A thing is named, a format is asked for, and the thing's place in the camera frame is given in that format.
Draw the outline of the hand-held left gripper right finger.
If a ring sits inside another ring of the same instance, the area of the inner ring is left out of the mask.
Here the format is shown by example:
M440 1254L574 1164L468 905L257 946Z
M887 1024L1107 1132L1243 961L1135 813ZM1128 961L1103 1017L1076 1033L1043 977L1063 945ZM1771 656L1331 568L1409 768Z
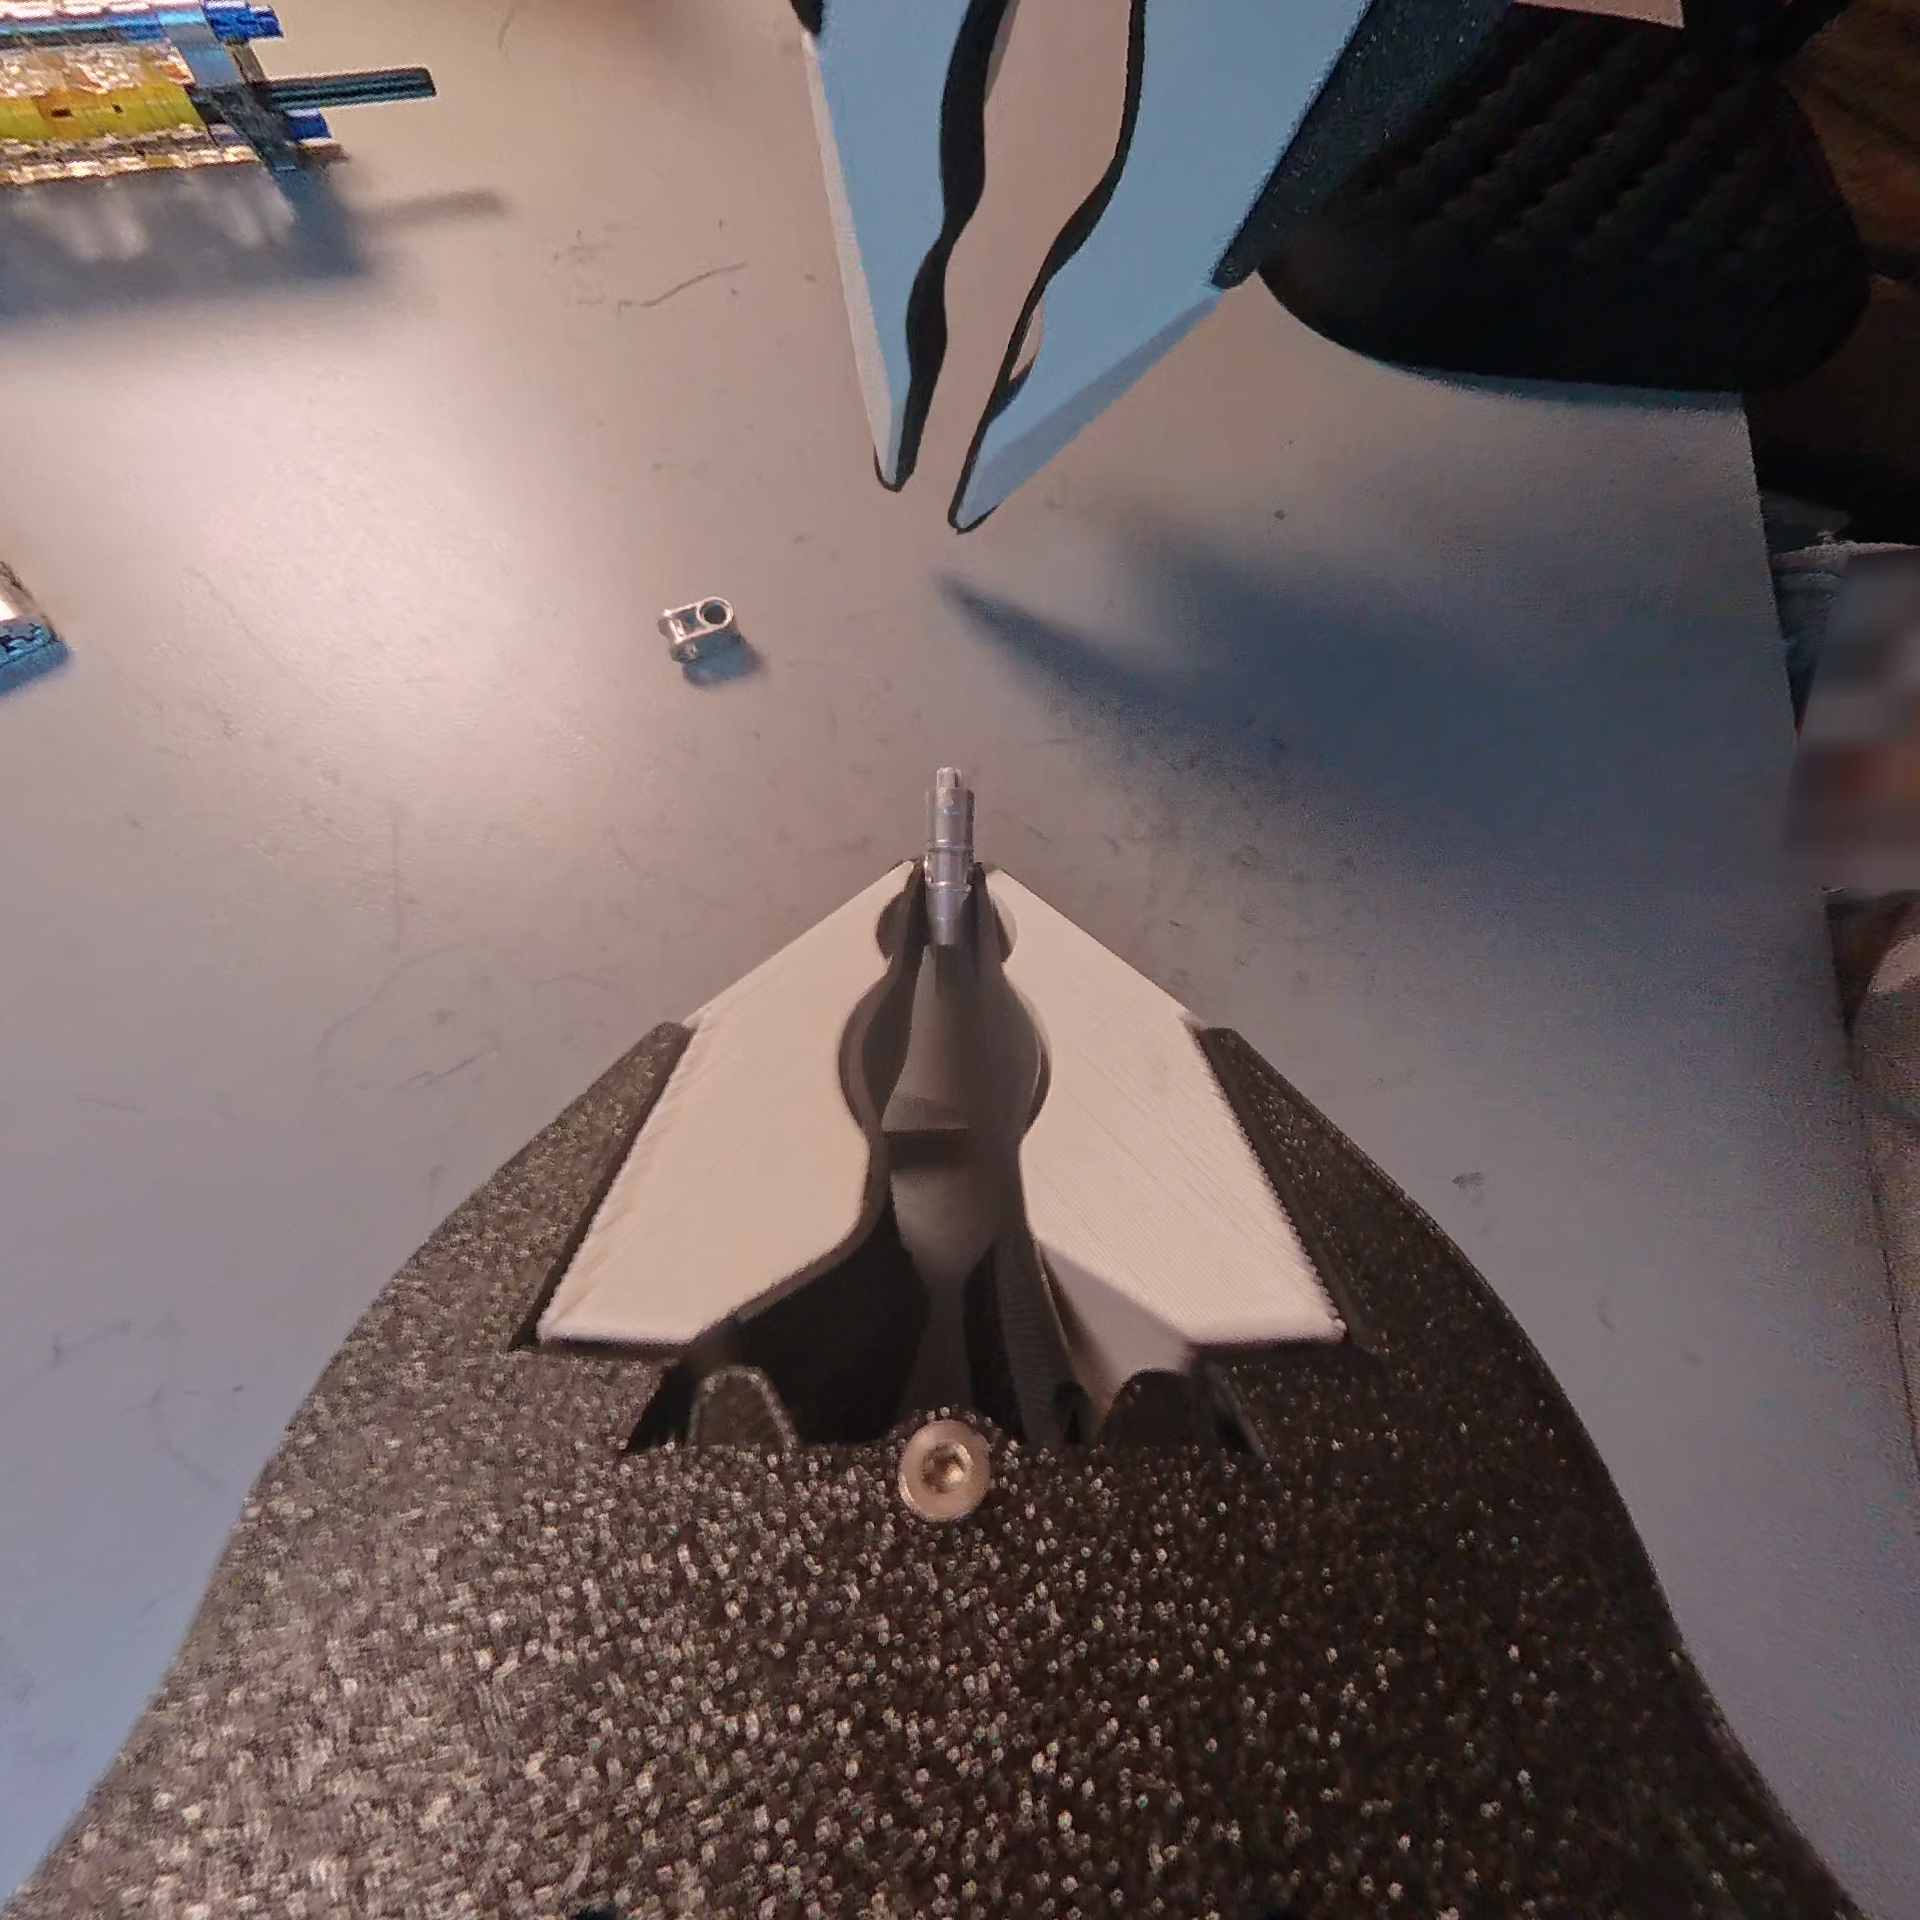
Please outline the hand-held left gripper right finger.
M1022 1440L1092 1440L1142 1377L1348 1336L1201 1024L1003 872L968 902L968 1120L993 1196L968 1365Z

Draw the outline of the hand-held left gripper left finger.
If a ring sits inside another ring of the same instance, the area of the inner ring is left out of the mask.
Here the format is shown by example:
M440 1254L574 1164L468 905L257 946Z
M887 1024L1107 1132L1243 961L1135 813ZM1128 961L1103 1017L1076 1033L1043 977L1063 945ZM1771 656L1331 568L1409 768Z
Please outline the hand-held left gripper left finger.
M926 915L894 867L706 1002L543 1307L546 1348L671 1355L642 1428L761 1370L808 1443L887 1434L928 1321L881 1132Z

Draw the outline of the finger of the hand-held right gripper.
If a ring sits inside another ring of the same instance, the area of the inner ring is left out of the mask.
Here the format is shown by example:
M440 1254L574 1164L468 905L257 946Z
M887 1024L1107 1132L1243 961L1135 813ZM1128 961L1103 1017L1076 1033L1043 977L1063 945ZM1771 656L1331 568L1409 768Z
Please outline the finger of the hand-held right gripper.
M950 345L947 273L988 182L1011 3L795 3L878 481L922 454Z
M1068 448L1220 300L1217 265L1362 3L1144 3L1116 155L1025 302L952 504L961 533Z

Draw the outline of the grey axle pin piece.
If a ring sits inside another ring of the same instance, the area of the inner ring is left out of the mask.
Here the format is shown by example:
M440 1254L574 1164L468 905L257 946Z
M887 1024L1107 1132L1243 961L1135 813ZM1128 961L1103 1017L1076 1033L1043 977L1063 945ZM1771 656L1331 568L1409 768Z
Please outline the grey axle pin piece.
M976 796L958 765L943 765L928 792L922 896L928 942L966 952L974 942Z

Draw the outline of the small grey beam assembly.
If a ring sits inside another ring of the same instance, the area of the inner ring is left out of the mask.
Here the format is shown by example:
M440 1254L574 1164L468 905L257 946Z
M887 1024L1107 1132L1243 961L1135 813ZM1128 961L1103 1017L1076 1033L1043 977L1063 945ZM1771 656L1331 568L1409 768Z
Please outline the small grey beam assembly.
M26 686L67 661L64 638L40 600L2 562L2 693Z

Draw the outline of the grey desk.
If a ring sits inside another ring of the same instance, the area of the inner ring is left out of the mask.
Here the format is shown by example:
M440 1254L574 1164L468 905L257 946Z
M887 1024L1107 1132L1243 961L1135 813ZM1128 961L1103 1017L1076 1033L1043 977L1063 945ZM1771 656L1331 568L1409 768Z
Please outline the grey desk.
M1468 1250L1864 1909L1915 1916L1915 1466L1734 403L1377 369L1240 288L945 520L1107 147L1025 6L873 483L784 5L286 5L426 64L284 195L6 195L6 1893L377 1289L922 838L1238 1026ZM666 608L743 645L674 662Z

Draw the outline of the clear yellow gear assembly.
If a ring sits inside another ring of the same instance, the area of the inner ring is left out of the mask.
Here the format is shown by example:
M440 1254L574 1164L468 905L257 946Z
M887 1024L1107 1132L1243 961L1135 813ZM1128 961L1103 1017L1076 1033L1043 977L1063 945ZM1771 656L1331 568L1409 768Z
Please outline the clear yellow gear assembly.
M2 182L43 185L262 164L290 177L332 147L330 110L433 101L424 67L274 81L267 5L6 3Z

